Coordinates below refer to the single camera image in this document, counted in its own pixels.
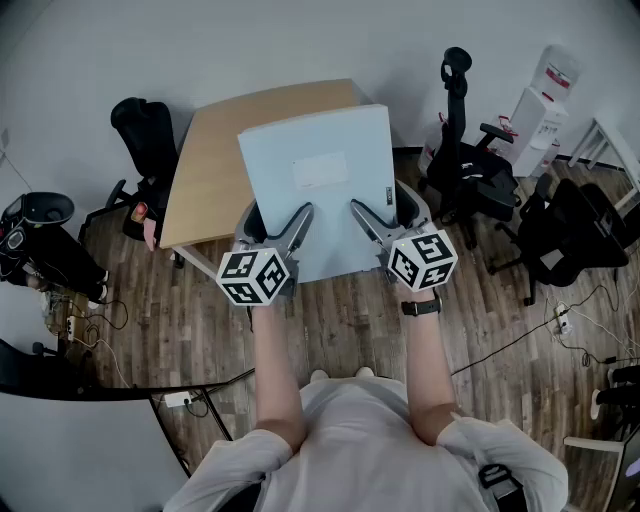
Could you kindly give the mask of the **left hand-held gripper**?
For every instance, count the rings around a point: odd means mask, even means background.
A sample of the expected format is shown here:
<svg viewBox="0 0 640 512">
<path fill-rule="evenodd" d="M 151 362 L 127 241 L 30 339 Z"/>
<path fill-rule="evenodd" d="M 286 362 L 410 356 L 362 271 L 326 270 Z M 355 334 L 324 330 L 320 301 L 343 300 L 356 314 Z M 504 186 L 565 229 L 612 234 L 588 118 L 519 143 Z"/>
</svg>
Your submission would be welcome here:
<svg viewBox="0 0 640 512">
<path fill-rule="evenodd" d="M 224 253 L 216 283 L 235 306 L 268 306 L 277 296 L 292 298 L 298 283 L 293 257 L 311 226 L 314 206 L 301 206 L 275 236 L 266 228 L 253 200 L 242 214 L 232 250 Z"/>
</svg>

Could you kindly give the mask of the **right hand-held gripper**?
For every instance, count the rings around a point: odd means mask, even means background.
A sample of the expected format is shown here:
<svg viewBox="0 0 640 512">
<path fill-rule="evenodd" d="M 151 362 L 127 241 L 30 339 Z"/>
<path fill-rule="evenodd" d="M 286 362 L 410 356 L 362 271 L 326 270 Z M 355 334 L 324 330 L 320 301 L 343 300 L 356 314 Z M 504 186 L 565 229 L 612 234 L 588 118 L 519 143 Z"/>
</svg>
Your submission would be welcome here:
<svg viewBox="0 0 640 512">
<path fill-rule="evenodd" d="M 398 223 L 414 228 L 400 236 L 398 225 L 385 223 L 359 200 L 351 200 L 351 213 L 372 242 L 390 246 L 381 257 L 392 281 L 413 292 L 445 284 L 458 262 L 447 232 L 430 222 L 431 212 L 425 200 L 399 179 L 395 180 L 395 196 Z"/>
</svg>

